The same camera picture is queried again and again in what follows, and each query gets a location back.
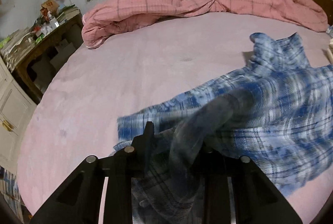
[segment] pink bed sheet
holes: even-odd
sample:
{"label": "pink bed sheet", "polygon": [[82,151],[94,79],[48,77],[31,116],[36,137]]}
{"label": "pink bed sheet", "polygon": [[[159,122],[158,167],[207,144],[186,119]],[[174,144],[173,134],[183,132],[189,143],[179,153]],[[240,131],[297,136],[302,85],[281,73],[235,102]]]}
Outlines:
{"label": "pink bed sheet", "polygon": [[313,0],[108,0],[83,16],[82,37],[88,48],[97,48],[113,34],[149,26],[163,16],[207,12],[252,14],[315,31],[327,29],[327,16]]}
{"label": "pink bed sheet", "polygon": [[[208,13],[114,35],[95,50],[80,47],[45,92],[25,133],[18,184],[34,214],[88,155],[108,156],[119,116],[158,104],[245,65],[249,35],[278,39],[298,32],[313,67],[328,64],[329,36],[252,15]],[[289,198],[309,224],[333,190],[333,168]]]}

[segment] blue plaid shirt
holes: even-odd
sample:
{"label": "blue plaid shirt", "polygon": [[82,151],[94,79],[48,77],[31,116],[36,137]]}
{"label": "blue plaid shirt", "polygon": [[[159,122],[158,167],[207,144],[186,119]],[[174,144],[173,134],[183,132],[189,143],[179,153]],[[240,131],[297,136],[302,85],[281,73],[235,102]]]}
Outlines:
{"label": "blue plaid shirt", "polygon": [[157,133],[149,172],[132,182],[134,223],[201,223],[203,185],[188,170],[203,141],[249,156],[284,196],[332,164],[332,66],[312,68],[297,33],[250,39],[248,66],[118,118],[116,150],[147,121]]}

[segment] silver bolt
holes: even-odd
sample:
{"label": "silver bolt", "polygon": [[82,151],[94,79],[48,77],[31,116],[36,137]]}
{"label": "silver bolt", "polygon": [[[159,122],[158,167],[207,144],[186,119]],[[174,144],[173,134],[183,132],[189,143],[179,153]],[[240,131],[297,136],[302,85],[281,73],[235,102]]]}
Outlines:
{"label": "silver bolt", "polygon": [[243,155],[240,157],[240,160],[243,162],[243,163],[250,163],[251,159],[246,156],[246,155]]}
{"label": "silver bolt", "polygon": [[89,155],[89,156],[86,158],[86,161],[87,161],[88,163],[93,163],[93,162],[95,162],[95,160],[96,160],[96,156],[94,156],[94,155]]}
{"label": "silver bolt", "polygon": [[127,147],[125,147],[125,152],[127,152],[127,153],[132,153],[132,152],[134,152],[134,147],[133,146],[127,146]]}

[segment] red object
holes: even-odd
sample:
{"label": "red object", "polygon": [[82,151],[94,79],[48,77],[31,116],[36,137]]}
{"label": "red object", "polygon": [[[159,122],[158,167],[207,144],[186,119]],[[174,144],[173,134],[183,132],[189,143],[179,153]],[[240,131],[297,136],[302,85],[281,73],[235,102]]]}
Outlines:
{"label": "red object", "polygon": [[152,25],[164,16],[207,12],[252,14],[318,32],[328,27],[327,15],[313,0],[108,0],[83,16],[82,37],[88,48],[97,48],[113,34]]}

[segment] stack of books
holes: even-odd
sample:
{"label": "stack of books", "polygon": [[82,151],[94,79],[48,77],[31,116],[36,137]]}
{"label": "stack of books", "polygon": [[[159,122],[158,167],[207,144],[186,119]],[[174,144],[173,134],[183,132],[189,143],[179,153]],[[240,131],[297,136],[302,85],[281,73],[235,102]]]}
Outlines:
{"label": "stack of books", "polygon": [[80,14],[80,10],[78,7],[75,6],[75,4],[71,6],[66,6],[60,10],[57,21],[60,24],[63,21],[70,20],[77,14]]}

